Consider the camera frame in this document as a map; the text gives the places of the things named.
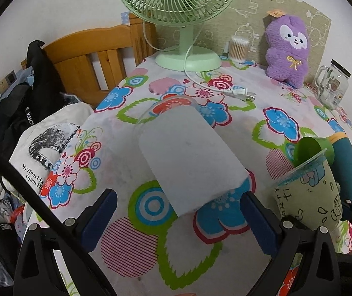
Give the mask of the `green cartoon plastic cup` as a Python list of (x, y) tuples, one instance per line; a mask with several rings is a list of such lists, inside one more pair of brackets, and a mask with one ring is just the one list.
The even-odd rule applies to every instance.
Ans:
[(309, 229), (333, 232), (342, 218), (342, 203), (323, 149), (275, 180), (273, 197), (281, 218), (292, 217)]

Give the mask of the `small green cup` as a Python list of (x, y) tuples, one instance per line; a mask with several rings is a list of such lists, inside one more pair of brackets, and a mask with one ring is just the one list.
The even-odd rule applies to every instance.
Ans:
[(319, 152), (324, 151), (328, 164), (334, 163), (334, 147), (327, 138), (305, 136), (295, 145), (293, 164), (295, 167), (309, 160)]

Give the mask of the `white paper sleeve cup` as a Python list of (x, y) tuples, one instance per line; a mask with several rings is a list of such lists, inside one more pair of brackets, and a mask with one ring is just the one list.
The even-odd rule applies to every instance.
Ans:
[(153, 104), (134, 129), (138, 147), (177, 216), (239, 188), (249, 176), (186, 96)]

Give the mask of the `dark teal bottle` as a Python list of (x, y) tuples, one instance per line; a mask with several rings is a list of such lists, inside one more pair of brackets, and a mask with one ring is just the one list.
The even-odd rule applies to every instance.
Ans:
[(340, 185), (340, 197), (352, 201), (352, 144), (344, 132), (336, 132), (328, 139), (334, 149), (331, 169)]

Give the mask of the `floral tablecloth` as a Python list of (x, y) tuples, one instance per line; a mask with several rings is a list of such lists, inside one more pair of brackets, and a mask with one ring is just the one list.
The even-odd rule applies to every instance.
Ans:
[(145, 59), (56, 159), (39, 195), (60, 220), (117, 194), (92, 257), (118, 295), (244, 295), (268, 263), (239, 202), (275, 208), (271, 183), (306, 136), (347, 134), (325, 109), (259, 66), (184, 75)]

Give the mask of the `white printed tote bag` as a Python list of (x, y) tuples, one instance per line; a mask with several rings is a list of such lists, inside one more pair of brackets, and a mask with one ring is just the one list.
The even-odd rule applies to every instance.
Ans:
[(20, 136), (9, 163), (35, 192), (40, 190), (68, 142), (92, 113), (88, 104), (70, 104)]

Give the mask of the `black bag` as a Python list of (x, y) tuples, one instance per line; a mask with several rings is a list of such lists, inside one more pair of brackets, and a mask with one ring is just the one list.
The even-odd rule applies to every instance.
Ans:
[(27, 68), (33, 74), (33, 84), (30, 85), (27, 80), (19, 82), (0, 101), (0, 156), (6, 160), (12, 155), (24, 131), (78, 101), (66, 93), (43, 46), (44, 42), (40, 40), (28, 46)]

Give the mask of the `glass mason jar mug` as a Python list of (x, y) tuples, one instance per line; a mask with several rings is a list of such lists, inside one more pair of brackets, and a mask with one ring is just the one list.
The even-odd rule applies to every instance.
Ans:
[(329, 110), (335, 110), (348, 89), (351, 73), (332, 59), (330, 66), (321, 66), (314, 78), (318, 100)]

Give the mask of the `white fan power plug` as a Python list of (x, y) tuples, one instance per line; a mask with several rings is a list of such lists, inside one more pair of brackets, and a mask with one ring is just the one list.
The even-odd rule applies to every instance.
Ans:
[(249, 92), (246, 88), (236, 88), (236, 89), (227, 89), (223, 93), (232, 98), (242, 100), (244, 102), (253, 102), (255, 100), (256, 94)]

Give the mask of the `wooden chair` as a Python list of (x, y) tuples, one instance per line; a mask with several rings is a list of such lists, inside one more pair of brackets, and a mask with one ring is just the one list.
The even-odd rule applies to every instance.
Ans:
[(128, 25), (85, 29), (49, 44), (34, 40), (21, 62), (22, 68), (33, 62), (32, 51), (39, 47), (53, 64), (64, 90), (96, 106), (127, 77), (122, 50), (133, 50), (136, 66), (155, 52), (155, 24), (132, 13), (128, 18)]

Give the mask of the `cotton swab container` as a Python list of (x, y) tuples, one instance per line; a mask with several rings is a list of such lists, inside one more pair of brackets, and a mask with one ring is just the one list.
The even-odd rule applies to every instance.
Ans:
[(247, 59), (250, 42), (242, 36), (232, 36), (229, 40), (228, 58), (235, 63), (243, 63)]

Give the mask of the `purple plush rabbit toy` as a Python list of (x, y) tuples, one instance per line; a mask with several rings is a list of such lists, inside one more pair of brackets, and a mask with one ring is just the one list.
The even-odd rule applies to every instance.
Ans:
[(269, 46), (265, 54), (266, 75), (300, 89), (309, 71), (309, 39), (303, 20), (288, 14), (274, 18), (265, 37)]

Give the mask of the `green cartoon foam mat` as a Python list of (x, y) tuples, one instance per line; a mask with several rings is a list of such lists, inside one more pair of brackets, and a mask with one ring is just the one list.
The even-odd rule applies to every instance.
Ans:
[(195, 44), (221, 54), (231, 36), (243, 36), (250, 43), (248, 58), (266, 66), (265, 53), (269, 46), (265, 29), (273, 19), (268, 13), (275, 9), (296, 15), (305, 23), (310, 42), (305, 83), (311, 84), (323, 56), (332, 20), (302, 0), (233, 0), (220, 15), (195, 26), (194, 32), (200, 33)]

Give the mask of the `green desk fan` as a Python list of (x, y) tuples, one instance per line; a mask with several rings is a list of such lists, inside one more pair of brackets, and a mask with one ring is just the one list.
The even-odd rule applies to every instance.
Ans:
[(207, 72), (221, 66), (212, 50), (196, 46), (194, 27), (225, 11), (233, 0), (122, 0), (138, 18), (155, 24), (179, 28), (179, 45), (158, 51), (156, 64), (178, 72)]

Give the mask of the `wall power socket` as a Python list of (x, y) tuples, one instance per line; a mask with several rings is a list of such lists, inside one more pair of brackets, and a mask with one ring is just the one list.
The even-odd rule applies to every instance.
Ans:
[(12, 70), (0, 81), (0, 94), (3, 95), (16, 80), (16, 73)]

